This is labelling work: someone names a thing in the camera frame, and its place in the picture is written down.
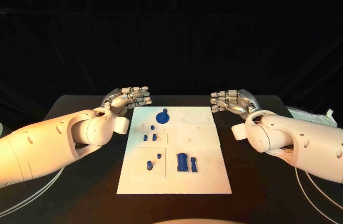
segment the small blue piece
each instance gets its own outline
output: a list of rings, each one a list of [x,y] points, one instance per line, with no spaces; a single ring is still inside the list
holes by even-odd
[[[168,109],[163,109],[163,112],[159,113],[156,116],[156,121],[158,123],[165,124],[169,122],[169,120],[171,120],[171,116],[168,114]]]
[[[196,173],[196,163],[195,163],[195,157],[191,157],[191,163],[192,163],[192,172]]]
[[[188,154],[179,153],[178,156],[178,171],[188,172]]]
[[[153,163],[152,163],[152,161],[149,161],[147,165],[149,165],[149,166],[147,166],[147,169],[152,170],[152,169],[153,169]]]

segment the black curtain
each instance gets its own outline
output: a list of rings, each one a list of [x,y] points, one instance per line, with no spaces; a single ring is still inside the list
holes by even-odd
[[[12,129],[64,94],[146,85],[247,89],[343,120],[343,0],[0,0],[0,57]]]

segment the table surface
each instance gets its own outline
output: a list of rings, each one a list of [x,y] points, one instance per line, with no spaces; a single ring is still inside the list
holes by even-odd
[[[152,96],[153,106],[209,106],[209,96]],[[292,117],[277,96],[257,96],[264,109]],[[103,96],[62,96],[47,119],[98,107]],[[233,194],[117,195],[127,136],[114,134],[93,154],[67,166],[44,195],[2,223],[152,224],[207,218],[243,223],[331,223],[300,190],[294,167],[237,141],[231,127],[244,122],[231,112],[214,114]],[[6,195],[38,190],[55,174],[12,185]]]

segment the white robotic arm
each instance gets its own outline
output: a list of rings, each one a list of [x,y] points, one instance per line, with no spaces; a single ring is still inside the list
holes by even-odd
[[[0,188],[45,176],[127,133],[130,108],[150,104],[149,87],[116,89],[101,107],[35,123],[0,139]]]
[[[280,157],[320,178],[343,183],[343,130],[261,110],[247,90],[212,93],[212,111],[230,110],[245,123],[233,127],[237,140],[248,138],[258,152]]]

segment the cable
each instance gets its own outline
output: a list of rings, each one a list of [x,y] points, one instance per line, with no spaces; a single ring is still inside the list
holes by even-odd
[[[300,179],[299,179],[299,171],[297,171],[297,167],[294,167],[296,168],[296,176],[297,176],[297,180],[299,180],[299,185],[300,185],[300,188],[302,188],[302,191],[303,191],[303,193],[305,193],[305,195],[306,195],[306,191],[305,191],[305,188],[303,188],[303,186],[302,186],[302,182],[300,182]],[[312,202],[312,200],[310,200],[310,198],[307,197],[307,195],[306,195],[306,198],[307,198],[307,201],[310,202],[310,204],[313,205],[313,207],[316,208],[316,210],[319,211],[319,213],[335,223],[335,224],[339,224],[332,218],[329,218],[329,216],[320,211],[320,209],[316,207],[316,205],[313,204],[313,202]]]
[[[320,189],[319,186],[316,185],[316,183],[315,183],[315,181],[313,181],[313,179],[312,179],[312,177],[310,177],[310,175],[309,175],[307,172],[306,172],[306,174],[307,174],[307,177],[309,177],[309,179],[310,179],[310,181],[312,181],[315,187],[316,187],[318,190],[322,192],[322,194],[325,195],[325,197],[332,201],[332,203],[333,203],[341,209],[343,209],[343,206],[339,205],[339,204],[335,202],[335,200],[325,194],[325,192],[322,191],[322,189]]]
[[[6,216],[8,214],[13,213],[18,209],[21,209],[25,205],[28,205],[42,194],[44,192],[49,189],[49,187],[52,186],[52,184],[55,183],[55,181],[58,180],[58,177],[64,171],[65,167],[60,170],[58,174],[55,175],[55,177],[52,178],[52,180],[49,181],[49,183],[44,186],[44,188],[41,188],[38,190],[38,192],[29,197],[26,198],[19,204],[16,204],[13,207],[11,207],[9,209],[6,209],[3,212],[0,212],[0,218],[3,216]]]

